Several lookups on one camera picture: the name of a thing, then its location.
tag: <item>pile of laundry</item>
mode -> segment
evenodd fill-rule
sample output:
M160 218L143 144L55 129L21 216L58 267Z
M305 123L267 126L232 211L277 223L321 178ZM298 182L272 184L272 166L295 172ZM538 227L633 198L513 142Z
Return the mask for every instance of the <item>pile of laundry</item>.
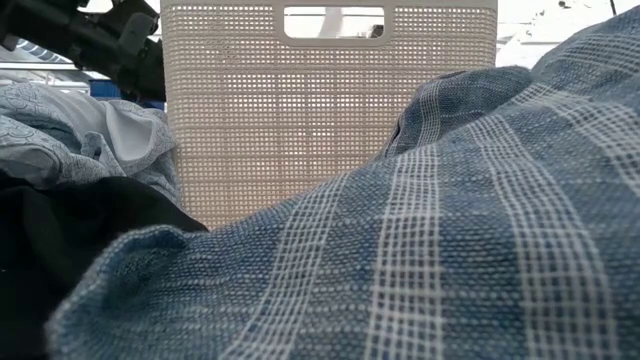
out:
M180 207L163 111L43 85L0 87L0 358L46 357L43 326L94 258Z

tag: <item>basket handle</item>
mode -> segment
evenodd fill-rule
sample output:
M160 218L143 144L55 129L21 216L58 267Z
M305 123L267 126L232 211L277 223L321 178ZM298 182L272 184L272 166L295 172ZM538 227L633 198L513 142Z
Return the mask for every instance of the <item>basket handle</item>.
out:
M284 29L284 10L287 7L377 7L384 11L384 32L375 39L314 39L292 38ZM273 0L276 14L276 37L291 47L324 47L324 48L355 48L377 47L386 44L393 33L394 2L389 0Z

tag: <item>light blue fabric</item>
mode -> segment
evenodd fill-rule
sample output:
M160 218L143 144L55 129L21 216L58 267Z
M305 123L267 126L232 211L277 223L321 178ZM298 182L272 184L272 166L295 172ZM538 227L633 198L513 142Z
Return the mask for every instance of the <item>light blue fabric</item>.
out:
M243 221L122 237L54 358L640 358L638 24L431 81L375 161Z
M37 188L129 176L178 205L175 145L157 109L32 83L0 87L0 169Z

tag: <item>striped cloth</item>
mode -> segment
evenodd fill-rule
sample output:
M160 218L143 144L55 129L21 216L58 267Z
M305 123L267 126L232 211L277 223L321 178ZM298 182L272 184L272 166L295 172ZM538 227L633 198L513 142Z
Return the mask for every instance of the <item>striped cloth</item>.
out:
M368 165L111 246L58 359L637 359L640 8L422 86Z

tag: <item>laundry basket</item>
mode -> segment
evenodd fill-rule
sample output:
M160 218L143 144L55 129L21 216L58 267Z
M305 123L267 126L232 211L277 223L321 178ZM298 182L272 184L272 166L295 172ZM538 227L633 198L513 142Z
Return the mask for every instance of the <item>laundry basket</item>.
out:
M365 163L418 85L493 65L496 2L163 0L186 211L217 227ZM382 7L384 33L290 38L289 6Z

